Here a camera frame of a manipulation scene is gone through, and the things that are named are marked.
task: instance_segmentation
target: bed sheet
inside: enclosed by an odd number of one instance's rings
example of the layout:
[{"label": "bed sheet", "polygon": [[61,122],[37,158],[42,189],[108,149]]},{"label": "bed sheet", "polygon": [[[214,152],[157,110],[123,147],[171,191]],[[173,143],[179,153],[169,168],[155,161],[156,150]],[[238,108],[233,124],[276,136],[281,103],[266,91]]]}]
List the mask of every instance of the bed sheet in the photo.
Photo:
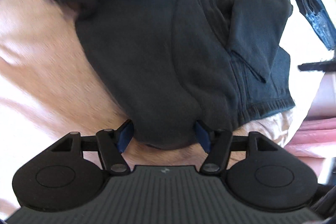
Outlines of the bed sheet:
[{"label": "bed sheet", "polygon": [[[300,73],[304,62],[326,60],[325,50],[295,2],[281,46],[291,55],[290,92],[293,110],[252,121],[237,131],[260,131],[284,145],[303,121],[322,73]],[[0,218],[18,208],[11,189],[15,171],[70,131],[92,135],[117,128],[127,119],[85,58],[77,39],[75,14],[51,0],[0,0]],[[97,162],[94,153],[86,158]],[[127,162],[200,166],[206,154],[200,145],[157,151],[132,140]],[[232,154],[231,165],[244,158]]]}]

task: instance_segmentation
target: metal rivet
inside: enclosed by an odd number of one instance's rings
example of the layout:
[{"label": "metal rivet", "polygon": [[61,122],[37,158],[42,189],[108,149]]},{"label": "metal rivet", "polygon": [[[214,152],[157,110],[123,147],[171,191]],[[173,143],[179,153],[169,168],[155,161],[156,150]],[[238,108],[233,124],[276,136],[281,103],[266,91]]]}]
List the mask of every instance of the metal rivet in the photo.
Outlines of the metal rivet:
[{"label": "metal rivet", "polygon": [[205,164],[202,169],[205,172],[213,173],[219,170],[219,166],[217,164]]},{"label": "metal rivet", "polygon": [[111,170],[113,172],[122,173],[122,172],[125,172],[127,170],[127,167],[124,164],[113,164],[111,166]]}]

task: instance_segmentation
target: round pad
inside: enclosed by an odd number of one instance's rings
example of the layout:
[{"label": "round pad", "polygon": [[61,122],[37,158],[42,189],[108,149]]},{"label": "round pad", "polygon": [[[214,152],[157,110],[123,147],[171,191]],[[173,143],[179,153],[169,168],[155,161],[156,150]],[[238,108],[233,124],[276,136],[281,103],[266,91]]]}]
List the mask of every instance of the round pad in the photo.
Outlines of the round pad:
[{"label": "round pad", "polygon": [[75,179],[75,172],[67,166],[48,166],[40,170],[36,180],[44,187],[62,188]]},{"label": "round pad", "polygon": [[226,184],[243,202],[267,211],[282,211],[307,203],[317,190],[313,170],[285,153],[265,151],[236,163]]},{"label": "round pad", "polygon": [[80,156],[49,152],[38,155],[14,175],[13,190],[21,206],[64,211],[92,200],[104,183],[102,170]]},{"label": "round pad", "polygon": [[268,165],[255,172],[257,181],[268,187],[285,187],[294,180],[293,172],[283,166]]}]

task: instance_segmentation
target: pink fabric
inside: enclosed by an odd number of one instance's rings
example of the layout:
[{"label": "pink fabric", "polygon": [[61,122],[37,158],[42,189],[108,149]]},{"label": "pink fabric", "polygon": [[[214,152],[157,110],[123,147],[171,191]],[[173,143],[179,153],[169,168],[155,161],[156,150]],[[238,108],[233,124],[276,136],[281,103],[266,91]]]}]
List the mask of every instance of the pink fabric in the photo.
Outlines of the pink fabric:
[{"label": "pink fabric", "polygon": [[285,149],[295,156],[336,157],[336,118],[304,121]]}]

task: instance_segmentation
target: ribbed black plate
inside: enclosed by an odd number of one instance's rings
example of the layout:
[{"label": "ribbed black plate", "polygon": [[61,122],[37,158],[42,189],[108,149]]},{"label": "ribbed black plate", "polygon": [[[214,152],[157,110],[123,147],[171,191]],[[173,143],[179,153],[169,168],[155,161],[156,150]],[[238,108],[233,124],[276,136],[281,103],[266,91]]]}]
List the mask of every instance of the ribbed black plate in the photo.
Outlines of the ribbed black plate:
[{"label": "ribbed black plate", "polygon": [[138,166],[112,177],[89,203],[64,212],[21,208],[8,224],[302,224],[320,220],[308,208],[262,212],[234,199],[217,177],[193,166]]}]

